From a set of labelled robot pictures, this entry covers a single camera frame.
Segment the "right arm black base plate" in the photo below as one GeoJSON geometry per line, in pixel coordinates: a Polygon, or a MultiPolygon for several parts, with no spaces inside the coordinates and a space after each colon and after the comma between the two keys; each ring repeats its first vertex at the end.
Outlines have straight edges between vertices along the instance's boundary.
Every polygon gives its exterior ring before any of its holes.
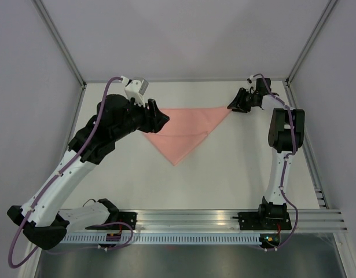
{"type": "Polygon", "coordinates": [[[292,229],[289,214],[273,216],[260,215],[258,212],[238,212],[232,217],[238,221],[241,231],[290,231],[292,229]]]}

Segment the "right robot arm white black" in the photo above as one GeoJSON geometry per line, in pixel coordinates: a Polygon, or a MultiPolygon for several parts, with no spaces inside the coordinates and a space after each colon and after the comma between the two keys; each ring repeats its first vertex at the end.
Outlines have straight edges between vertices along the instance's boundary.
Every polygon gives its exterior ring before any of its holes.
{"type": "Polygon", "coordinates": [[[272,161],[269,184],[258,210],[238,213],[235,219],[242,231],[290,231],[288,206],[297,208],[286,192],[293,158],[304,142],[305,112],[286,104],[271,90],[271,79],[262,74],[251,75],[247,84],[239,89],[227,109],[249,113],[253,107],[259,107],[272,111],[267,139],[272,161]]]}

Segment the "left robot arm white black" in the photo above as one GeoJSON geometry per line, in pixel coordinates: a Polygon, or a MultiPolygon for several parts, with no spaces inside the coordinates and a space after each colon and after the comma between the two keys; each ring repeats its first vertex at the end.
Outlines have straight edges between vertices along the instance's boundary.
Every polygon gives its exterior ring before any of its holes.
{"type": "Polygon", "coordinates": [[[117,227],[119,209],[106,198],[90,207],[63,209],[62,206],[85,176],[115,150],[117,141],[136,130],[158,133],[170,120],[158,109],[155,100],[149,99],[139,106],[119,94],[109,94],[98,103],[97,115],[70,141],[49,178],[51,184],[41,187],[24,205],[12,206],[7,212],[16,225],[23,227],[24,236],[43,250],[54,248],[71,232],[117,227]]]}

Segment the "pink cloth napkin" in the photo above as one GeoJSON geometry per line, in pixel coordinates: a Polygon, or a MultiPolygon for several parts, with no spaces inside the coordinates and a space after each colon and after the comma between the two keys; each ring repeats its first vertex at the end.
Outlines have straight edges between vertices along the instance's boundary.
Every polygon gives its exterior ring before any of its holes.
{"type": "Polygon", "coordinates": [[[228,116],[226,107],[163,108],[170,120],[158,133],[145,133],[149,142],[176,166],[228,116]]]}

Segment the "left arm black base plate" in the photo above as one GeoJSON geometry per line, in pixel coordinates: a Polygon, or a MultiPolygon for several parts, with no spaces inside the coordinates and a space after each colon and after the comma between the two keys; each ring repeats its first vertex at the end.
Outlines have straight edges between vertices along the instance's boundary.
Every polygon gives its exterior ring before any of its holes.
{"type": "Polygon", "coordinates": [[[124,230],[128,229],[122,223],[127,224],[132,230],[135,229],[137,223],[137,213],[135,211],[121,211],[118,215],[110,216],[105,224],[92,225],[86,227],[86,230],[124,230]]]}

